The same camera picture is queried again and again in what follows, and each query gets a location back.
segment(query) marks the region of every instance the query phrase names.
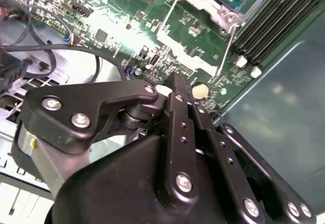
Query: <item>wire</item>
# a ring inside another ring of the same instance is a hole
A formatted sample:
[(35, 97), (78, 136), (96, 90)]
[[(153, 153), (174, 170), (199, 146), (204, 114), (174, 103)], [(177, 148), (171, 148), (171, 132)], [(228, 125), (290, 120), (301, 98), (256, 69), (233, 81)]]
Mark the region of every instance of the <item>wire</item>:
[(93, 83), (94, 81), (96, 81), (96, 79), (98, 78), (98, 75), (101, 71), (101, 61), (99, 56), (95, 55), (96, 58), (96, 71), (95, 74), (93, 75), (92, 79), (90, 79), (87, 83)]
[[(35, 32), (35, 29), (33, 26), (30, 27), (29, 30), (30, 35), (32, 36), (32, 38), (39, 44), (39, 45), (45, 45), (45, 42), (38, 36), (38, 34)], [(51, 50), (44, 50), (44, 52), (46, 53), (46, 55), (49, 58), (50, 61), (50, 65), (51, 65), (51, 69), (49, 72), (44, 73), (44, 74), (35, 74), (35, 73), (26, 73), (26, 77), (27, 78), (45, 78), (48, 77), (49, 75), (51, 75), (55, 69), (56, 69), (56, 58), (55, 55), (53, 53), (53, 51)]]
[[(11, 45), (18, 45), (19, 43), (21, 43), (25, 38), (26, 36), (28, 35), (29, 33), (29, 30), (30, 30), (30, 27), (32, 25), (32, 19), (31, 19), (31, 16), (30, 16), (30, 13), (29, 12), (26, 12), (26, 10), (24, 10), (22, 7), (20, 6), (17, 6), (17, 7), (13, 7), (13, 8), (10, 8), (8, 10), (8, 14), (12, 13), (13, 11), (16, 11), (17, 9), (21, 9), (27, 16), (27, 25), (26, 25), (26, 28), (25, 30), (23, 31), (23, 33), (19, 36), (19, 38)], [(2, 14), (2, 16), (0, 17), (0, 23), (5, 20), (5, 15)]]
[(36, 45), (36, 46), (13, 46), (13, 45), (6, 45), (2, 47), (2, 50), (5, 52), (20, 52), (20, 51), (40, 51), (40, 50), (76, 50), (82, 51), (89, 54), (93, 54), (99, 57), (104, 58), (111, 64), (117, 66), (119, 74), (121, 76), (121, 80), (127, 80), (125, 77), (124, 70), (122, 68), (121, 63), (119, 63), (113, 56), (106, 52), (102, 52), (96, 49), (88, 49), (82, 46), (71, 46), (66, 44), (58, 44), (58, 45)]

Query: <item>silver screw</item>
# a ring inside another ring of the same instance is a hole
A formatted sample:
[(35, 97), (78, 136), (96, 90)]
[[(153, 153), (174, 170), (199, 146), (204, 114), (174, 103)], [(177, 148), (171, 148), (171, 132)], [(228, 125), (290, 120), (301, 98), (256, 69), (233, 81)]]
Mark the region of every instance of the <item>silver screw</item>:
[(182, 98), (182, 96), (180, 96), (179, 94), (175, 95), (175, 97), (180, 102), (183, 102), (184, 101), (183, 98)]
[(46, 98), (42, 101), (42, 106), (49, 111), (57, 111), (61, 109), (62, 104), (59, 100), (54, 98)]
[(288, 208), (294, 216), (298, 217), (300, 215), (298, 209), (293, 203), (288, 202)]
[(147, 85), (147, 86), (145, 86), (144, 88), (146, 89), (147, 92), (149, 92), (149, 93), (154, 93), (154, 90), (153, 90), (152, 87), (150, 87), (150, 86)]
[(304, 204), (300, 204), (300, 208), (302, 209), (303, 213), (307, 216), (307, 217), (311, 217), (311, 212), (308, 209), (307, 206), (305, 206)]
[(259, 216), (259, 210), (256, 204), (250, 200), (250, 199), (245, 199), (244, 200), (244, 205), (246, 210), (251, 216), (258, 217)]
[(232, 22), (234, 21), (234, 19), (235, 19), (235, 17), (234, 17), (233, 15), (229, 15), (229, 16), (227, 17), (227, 21), (228, 21), (229, 23), (232, 23)]
[(198, 106), (198, 109), (199, 109), (199, 111), (200, 111), (201, 113), (204, 113), (204, 112), (205, 112), (204, 109), (203, 109), (201, 106)]
[(137, 76), (140, 76), (140, 75), (142, 74), (142, 70), (141, 70), (141, 68), (136, 68), (136, 69), (134, 70), (134, 74), (137, 75)]
[(179, 187), (179, 189), (185, 193), (188, 193), (192, 190), (191, 180), (184, 174), (178, 174), (176, 176), (176, 184)]
[(225, 126), (225, 129), (227, 130), (228, 133), (232, 134), (234, 131), (230, 126)]
[(227, 93), (227, 89), (226, 88), (222, 88), (221, 90), (220, 90), (220, 94), (221, 95), (225, 95)]
[(74, 126), (80, 127), (82, 129), (89, 127), (90, 119), (88, 116), (82, 113), (78, 113), (72, 116), (71, 122)]

